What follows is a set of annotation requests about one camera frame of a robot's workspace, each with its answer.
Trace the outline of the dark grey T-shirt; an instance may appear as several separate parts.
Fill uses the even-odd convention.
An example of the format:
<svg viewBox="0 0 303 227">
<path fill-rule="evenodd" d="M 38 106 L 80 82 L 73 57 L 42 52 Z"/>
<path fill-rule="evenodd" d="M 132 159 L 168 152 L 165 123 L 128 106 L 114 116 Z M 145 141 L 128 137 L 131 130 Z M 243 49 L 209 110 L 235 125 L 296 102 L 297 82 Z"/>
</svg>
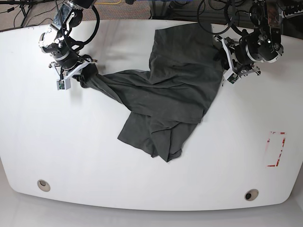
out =
<svg viewBox="0 0 303 227">
<path fill-rule="evenodd" d="M 213 37 L 198 24 L 155 31 L 149 70 L 100 75 L 87 66 L 87 86 L 123 104 L 130 115 L 118 139 L 169 162 L 214 101 L 223 77 Z"/>
</svg>

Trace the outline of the black tripod stand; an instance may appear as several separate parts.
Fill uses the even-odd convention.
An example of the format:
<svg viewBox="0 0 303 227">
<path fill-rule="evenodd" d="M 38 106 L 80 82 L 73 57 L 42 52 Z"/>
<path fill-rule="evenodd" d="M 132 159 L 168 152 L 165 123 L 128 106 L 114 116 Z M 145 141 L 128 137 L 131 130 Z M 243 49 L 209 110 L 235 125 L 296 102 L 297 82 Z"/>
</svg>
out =
<svg viewBox="0 0 303 227">
<path fill-rule="evenodd" d="M 7 29 L 23 28 L 34 7 L 53 0 L 1 0 L 0 27 Z"/>
</svg>

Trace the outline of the white power strip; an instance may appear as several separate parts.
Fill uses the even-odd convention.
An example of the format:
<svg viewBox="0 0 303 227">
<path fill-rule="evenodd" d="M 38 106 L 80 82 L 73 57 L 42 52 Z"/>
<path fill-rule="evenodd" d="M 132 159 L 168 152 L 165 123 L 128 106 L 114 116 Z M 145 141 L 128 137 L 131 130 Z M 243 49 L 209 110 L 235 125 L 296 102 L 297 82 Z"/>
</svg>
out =
<svg viewBox="0 0 303 227">
<path fill-rule="evenodd" d="M 282 12 L 282 18 L 292 18 L 296 16 L 301 16 L 303 14 L 303 6 L 302 5 L 294 5 L 289 6 Z"/>
</svg>

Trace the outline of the red tape rectangle marking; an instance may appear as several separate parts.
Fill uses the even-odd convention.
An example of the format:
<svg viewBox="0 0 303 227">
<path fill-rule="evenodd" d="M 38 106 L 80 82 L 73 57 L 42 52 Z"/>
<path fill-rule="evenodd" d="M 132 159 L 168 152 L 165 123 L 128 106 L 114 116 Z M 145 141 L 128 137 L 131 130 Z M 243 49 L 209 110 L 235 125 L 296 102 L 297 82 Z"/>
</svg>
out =
<svg viewBox="0 0 303 227">
<path fill-rule="evenodd" d="M 278 167 L 285 144 L 285 139 L 285 132 L 270 132 L 265 152 L 265 164 L 267 167 Z"/>
</svg>

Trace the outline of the grey metal frame background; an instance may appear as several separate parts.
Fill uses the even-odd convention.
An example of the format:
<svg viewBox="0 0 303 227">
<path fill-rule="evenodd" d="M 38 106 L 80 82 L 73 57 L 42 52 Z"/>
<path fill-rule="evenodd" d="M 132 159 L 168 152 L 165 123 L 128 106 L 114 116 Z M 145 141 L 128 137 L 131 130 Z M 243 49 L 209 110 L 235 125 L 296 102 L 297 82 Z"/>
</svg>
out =
<svg viewBox="0 0 303 227">
<path fill-rule="evenodd" d="M 166 19 L 170 14 L 171 0 L 149 0 L 151 19 Z"/>
</svg>

